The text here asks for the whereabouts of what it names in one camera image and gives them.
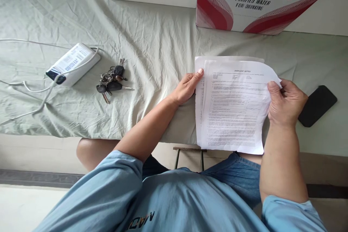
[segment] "metal stool leg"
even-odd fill
[[[203,151],[200,151],[200,165],[201,165],[201,169],[202,171],[204,171],[204,159],[203,159]]]
[[[174,169],[177,169],[177,168],[178,168],[179,154],[180,154],[180,149],[178,149],[178,152],[177,152],[177,160],[175,161],[175,167],[174,167]]]

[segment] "mattress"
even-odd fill
[[[101,60],[72,88],[58,86],[42,112],[0,126],[0,133],[120,139],[194,70],[195,56],[259,57],[279,77],[311,94],[326,85],[338,98],[314,126],[297,125],[302,152],[348,156],[348,38],[282,32],[264,36],[198,28],[195,9],[120,0],[0,0],[0,38],[101,49]],[[0,79],[40,90],[66,49],[0,41]],[[100,74],[125,59],[124,85],[107,105]],[[45,93],[0,83],[0,117],[35,110]],[[180,106],[162,142],[196,144],[195,99]]]

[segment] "smartphone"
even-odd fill
[[[298,120],[311,127],[337,102],[336,96],[324,85],[320,85],[309,97]]]

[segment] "light blue shirt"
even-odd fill
[[[228,185],[187,168],[141,180],[142,162],[113,151],[35,231],[326,231],[310,201],[268,196],[262,221]]]

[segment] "person's left hand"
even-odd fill
[[[184,104],[191,98],[195,92],[197,83],[202,79],[202,77],[202,68],[200,68],[196,73],[186,74],[168,98],[172,99],[178,105]]]

